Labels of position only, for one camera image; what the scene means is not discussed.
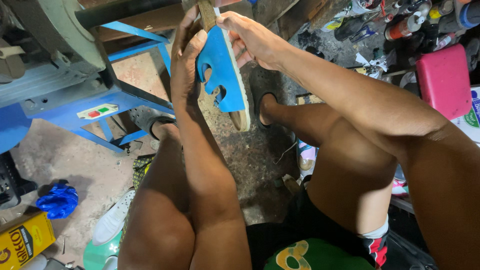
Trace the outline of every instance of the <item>dirty floor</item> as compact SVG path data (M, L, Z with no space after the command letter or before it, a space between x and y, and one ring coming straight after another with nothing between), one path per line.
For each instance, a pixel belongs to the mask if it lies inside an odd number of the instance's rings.
M344 67L358 65L353 55L359 51L367 60L372 59L374 45L354 46L349 41L340 43L333 38L333 32L315 31L304 36L307 37L299 39L295 35L291 43L301 49L314 46L323 52L325 59ZM165 74L165 65L158 50L138 53L115 62L113 66L120 80L168 99L168 79L162 75ZM249 63L240 70L250 101L252 96L248 81L254 66L255 63ZM285 76L282 85L279 101L283 104L294 105L295 96L306 93ZM252 102L252 126L245 133L237 132L228 114L221 113L213 106L213 96L203 93L199 103L237 183L246 223L282 221L291 195L285 187L276 188L274 180L287 173L293 177L299 176L295 150L287 152L278 164L274 162L293 144L292 132L280 126L269 130L258 129ZM121 134L116 126L111 127L114 134ZM89 128L99 130L96 125ZM21 215L29 205L35 204L38 195L49 184L67 180L78 192L79 205L68 218L52 221L57 241L46 251L46 255L63 262L75 261L74 265L82 266L84 248L91 240L97 220L132 186L133 160L140 155L155 153L151 138L146 136L140 141L143 142L141 149L130 156L116 158L107 148L46 121L34 120L27 136L11 153L21 176L36 181L39 190L23 196L20 205L1 211L0 218L9 221ZM64 239L65 254L62 255Z

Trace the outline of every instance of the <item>fingernail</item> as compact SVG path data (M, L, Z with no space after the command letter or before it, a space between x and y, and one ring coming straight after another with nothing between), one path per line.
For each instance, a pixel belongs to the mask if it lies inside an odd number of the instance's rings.
M205 32L205 30L202 29L197 33L197 37L199 40L204 41L207 39L207 32Z

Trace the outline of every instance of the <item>black rubber shoe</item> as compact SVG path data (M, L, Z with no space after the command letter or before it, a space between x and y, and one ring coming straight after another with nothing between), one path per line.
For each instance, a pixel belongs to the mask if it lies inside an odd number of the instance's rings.
M150 134L157 141L158 138L155 137L152 132L152 126L155 122L158 121L164 124L177 125L177 120L171 118L168 113L155 110L143 105L135 109L128 110L128 115L130 116L130 119L139 128Z
M260 65L255 67L250 74L250 90L252 91L254 112L258 126L263 129L270 128L260 121L260 102L266 94L272 94L275 99L280 81L280 72L267 70Z

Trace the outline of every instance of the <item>hand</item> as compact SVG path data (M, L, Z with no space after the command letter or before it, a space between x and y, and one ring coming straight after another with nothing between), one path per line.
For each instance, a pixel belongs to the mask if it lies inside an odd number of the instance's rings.
M291 46L281 37L256 21L231 11L221 14L216 24L228 30L235 55L247 48L237 60L239 68L249 61L257 60L266 69L280 69L281 54Z
M170 88L174 104L196 102L200 95L200 84L195 80L195 59L205 45L207 33L201 29L201 20L194 22L199 12L198 5L187 11L173 42Z

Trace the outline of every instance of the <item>green shirt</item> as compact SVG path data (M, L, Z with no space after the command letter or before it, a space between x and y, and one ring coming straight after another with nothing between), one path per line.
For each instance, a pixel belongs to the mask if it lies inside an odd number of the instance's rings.
M328 242L310 238L278 250L267 260L264 270L374 270L362 257L354 257Z

